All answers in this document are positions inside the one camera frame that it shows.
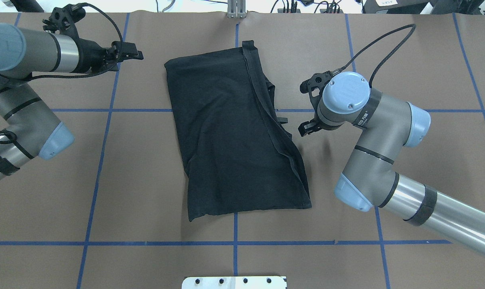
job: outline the light blue joint cap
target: light blue joint cap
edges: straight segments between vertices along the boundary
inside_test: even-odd
[[[359,211],[367,212],[372,208],[372,203],[345,177],[344,174],[340,174],[339,181],[335,187],[335,196],[343,201],[346,205],[349,205]]]
[[[61,122],[46,140],[43,148],[39,152],[39,156],[42,159],[51,159],[61,153],[61,151],[65,150],[74,141],[75,137],[73,137],[73,134],[69,131],[68,127]]]
[[[410,135],[404,146],[414,148],[428,133],[431,124],[431,116],[426,110],[418,108],[409,102],[408,104],[412,111],[412,124],[410,126]]]
[[[26,53],[23,33],[14,25],[0,23],[0,71],[15,68]]]
[[[361,110],[371,95],[369,83],[362,75],[347,71],[334,76],[323,90],[325,106],[337,114]]]

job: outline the gray metal bracket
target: gray metal bracket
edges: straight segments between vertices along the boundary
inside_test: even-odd
[[[228,0],[228,18],[246,18],[246,0]]]

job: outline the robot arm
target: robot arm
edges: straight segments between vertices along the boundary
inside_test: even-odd
[[[314,119],[299,127],[301,136],[346,121],[363,130],[336,185],[338,199],[363,212],[387,209],[485,256],[484,212],[392,170],[401,148],[417,146],[427,134],[425,110],[370,88],[354,72],[316,73],[300,90],[310,94],[315,110]]]
[[[49,20],[44,20],[46,32],[0,23],[0,115],[9,124],[0,132],[0,179],[35,156],[51,159],[74,141],[64,123],[27,84],[32,79],[60,76],[32,77],[33,71],[91,77],[117,71],[116,64],[123,60],[143,59],[135,44],[122,39],[101,48],[79,38],[74,23],[85,16],[84,6],[90,5],[55,8]]]

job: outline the white floor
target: white floor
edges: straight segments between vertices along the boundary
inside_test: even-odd
[[[63,7],[67,4],[74,3],[70,0],[38,0],[39,5],[46,11],[51,12],[53,7]],[[130,0],[130,1],[112,1],[112,0],[88,0],[90,4],[98,6],[105,12],[133,12],[137,10],[146,10],[156,12],[155,0]],[[162,10],[171,3],[171,0],[158,0],[158,9]],[[260,13],[269,13],[271,7],[273,7],[274,0],[247,0],[246,9],[248,11],[256,11]],[[356,3],[354,0],[341,0],[339,3],[344,13],[361,13],[361,4]],[[313,13],[316,4],[303,6],[299,3],[298,8],[301,13]],[[481,4],[481,10],[485,11],[485,1]],[[274,9],[274,13],[278,8],[283,8],[283,4],[279,1]],[[175,4],[166,12],[210,12],[210,11],[226,11],[226,4],[208,2],[205,0],[176,0]],[[0,0],[0,12],[16,12],[14,7],[7,7],[2,0]]]

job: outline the black cloth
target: black cloth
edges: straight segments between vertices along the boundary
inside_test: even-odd
[[[275,86],[253,41],[165,64],[185,173],[189,220],[311,208],[299,150],[278,123]]]

